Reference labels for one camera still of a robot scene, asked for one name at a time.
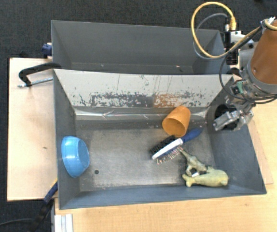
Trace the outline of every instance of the wooden table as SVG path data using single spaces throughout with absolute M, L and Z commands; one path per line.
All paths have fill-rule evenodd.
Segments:
M 8 201 L 42 199 L 57 176 L 53 83 L 17 87 L 21 69 L 46 61 L 10 59 Z M 73 210 L 59 210 L 55 202 L 55 213 L 72 213 L 75 232 L 277 231 L 277 100 L 253 111 L 249 130 L 266 195 Z

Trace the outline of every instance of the bin floor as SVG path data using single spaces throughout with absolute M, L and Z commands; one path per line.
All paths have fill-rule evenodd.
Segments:
M 80 176 L 81 191 L 184 185 L 181 175 L 187 165 L 182 154 L 162 164 L 151 159 L 150 149 L 168 137 L 162 129 L 78 130 L 77 136 L 87 143 L 90 154 L 90 165 Z M 203 163 L 214 165 L 206 128 L 183 147 Z

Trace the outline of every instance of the brush bristles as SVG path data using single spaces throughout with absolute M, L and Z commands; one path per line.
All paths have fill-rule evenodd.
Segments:
M 173 142 L 174 140 L 176 140 L 176 137 L 174 135 L 169 136 L 167 138 L 165 138 L 163 141 L 161 141 L 160 143 L 158 143 L 155 147 L 153 147 L 150 151 L 152 156 L 157 153 L 159 150 L 161 150 L 162 148 L 164 148 L 165 146 L 167 146 L 168 144 L 170 144 L 171 142 Z
M 183 151 L 183 148 L 178 146 L 174 150 L 170 151 L 168 154 L 161 158 L 157 158 L 157 164 L 165 163 L 167 161 L 170 161 L 174 159 L 176 156 L 180 155 L 181 151 Z

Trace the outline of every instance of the blue bowl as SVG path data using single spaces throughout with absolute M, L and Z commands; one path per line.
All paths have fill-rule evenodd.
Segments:
M 85 142 L 77 137 L 66 136 L 61 142 L 61 155 L 68 174 L 79 177 L 89 166 L 89 152 Z

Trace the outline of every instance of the orange cup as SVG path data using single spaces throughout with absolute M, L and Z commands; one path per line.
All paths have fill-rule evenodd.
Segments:
M 185 106 L 178 106 L 170 112 L 162 121 L 164 131 L 175 137 L 182 137 L 186 134 L 191 112 Z

